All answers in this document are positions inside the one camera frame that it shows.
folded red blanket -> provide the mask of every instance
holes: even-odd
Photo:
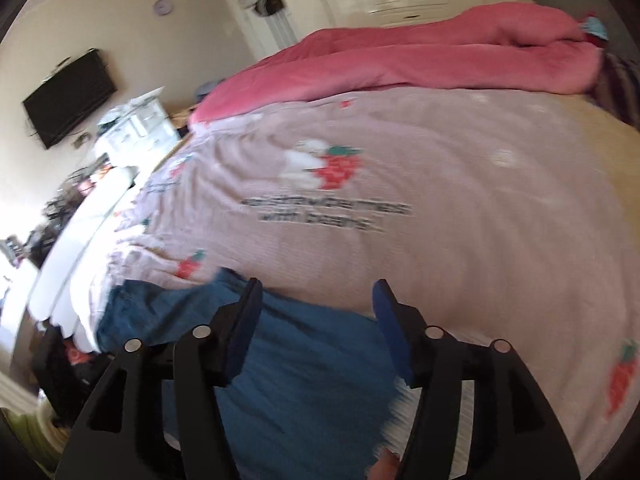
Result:
[[[319,30],[217,86],[191,122],[389,85],[582,93],[601,58],[571,16],[519,2],[425,25]]]

gray cushion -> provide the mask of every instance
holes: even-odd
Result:
[[[592,12],[604,25],[609,33],[607,50],[623,59],[640,63],[640,50],[633,38],[626,30],[618,13],[609,0],[534,0],[537,4],[564,10],[576,20],[583,20]]]

silver screw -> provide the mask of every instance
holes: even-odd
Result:
[[[193,329],[191,332],[196,339],[204,339],[209,337],[211,334],[211,329],[207,325],[200,325]]]
[[[140,350],[142,346],[142,341],[140,339],[129,339],[126,343],[124,343],[124,349],[127,352],[137,352]]]
[[[494,343],[494,348],[501,354],[508,354],[511,351],[510,343],[504,339],[498,339],[498,341]]]
[[[444,330],[439,326],[429,326],[424,333],[429,339],[442,339],[444,337]]]

hand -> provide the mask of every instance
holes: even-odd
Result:
[[[371,468],[367,480],[394,480],[398,467],[400,467],[400,459],[385,447],[380,453],[380,458]]]

television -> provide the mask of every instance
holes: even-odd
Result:
[[[69,63],[23,101],[45,149],[57,144],[116,91],[97,49]]]

